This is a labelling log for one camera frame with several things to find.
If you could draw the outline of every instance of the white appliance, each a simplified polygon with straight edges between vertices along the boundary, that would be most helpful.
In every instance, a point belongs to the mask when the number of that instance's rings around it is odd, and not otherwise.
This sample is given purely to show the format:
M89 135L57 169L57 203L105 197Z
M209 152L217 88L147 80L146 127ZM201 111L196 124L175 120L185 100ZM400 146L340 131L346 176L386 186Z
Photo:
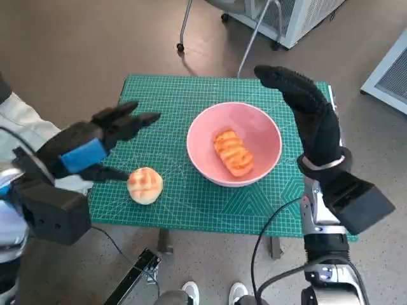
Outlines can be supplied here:
M407 29L361 88L407 114Z
M279 43L290 49L310 30L323 21L345 0L280 0L282 8L282 35ZM245 0L245 14L230 12L234 19L252 27L261 16L266 0ZM274 6L269 6L259 32L278 40L279 18Z

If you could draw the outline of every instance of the blue tape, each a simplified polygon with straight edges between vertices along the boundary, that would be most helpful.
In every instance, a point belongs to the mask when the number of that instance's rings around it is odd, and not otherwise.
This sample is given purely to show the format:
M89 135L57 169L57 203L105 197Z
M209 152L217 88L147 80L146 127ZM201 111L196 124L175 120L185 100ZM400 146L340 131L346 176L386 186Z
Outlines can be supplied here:
M5 194L7 194L10 189L11 189L11 183L0 188L0 196L4 196Z
M99 163L106 156L102 143L98 139L93 139L59 158L70 173L78 173L89 166Z

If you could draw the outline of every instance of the round bun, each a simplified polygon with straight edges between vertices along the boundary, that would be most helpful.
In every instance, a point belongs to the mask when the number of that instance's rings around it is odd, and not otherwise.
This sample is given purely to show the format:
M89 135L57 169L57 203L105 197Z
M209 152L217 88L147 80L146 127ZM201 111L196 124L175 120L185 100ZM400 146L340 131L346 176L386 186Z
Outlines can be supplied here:
M132 172L127 180L130 197L141 205L150 205L157 200L163 190L163 179L150 167Z

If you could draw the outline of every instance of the white shoe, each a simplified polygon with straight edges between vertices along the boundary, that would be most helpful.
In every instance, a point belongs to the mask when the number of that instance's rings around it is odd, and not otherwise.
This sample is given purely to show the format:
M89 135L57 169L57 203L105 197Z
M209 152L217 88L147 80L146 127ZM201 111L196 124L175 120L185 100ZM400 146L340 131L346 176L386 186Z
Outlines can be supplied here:
M199 289L198 285L194 281L189 281L183 286L185 291L191 299L193 299L193 305L199 305Z
M242 283L234 283L229 293L229 305L234 305L244 295L249 294L247 288Z

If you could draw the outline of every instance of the black metal bracket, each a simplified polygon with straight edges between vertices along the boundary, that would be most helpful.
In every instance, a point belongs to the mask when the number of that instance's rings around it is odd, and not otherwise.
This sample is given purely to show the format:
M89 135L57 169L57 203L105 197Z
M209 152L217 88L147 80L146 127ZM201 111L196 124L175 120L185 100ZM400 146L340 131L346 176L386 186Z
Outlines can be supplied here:
M155 275L158 265L161 262L161 258L155 255L148 248L145 248L142 254L139 256L139 260L134 264L137 269L145 270ZM125 275L120 284L116 287L104 305L119 305L123 302L128 293L133 289L143 276L143 272L131 268L131 270Z

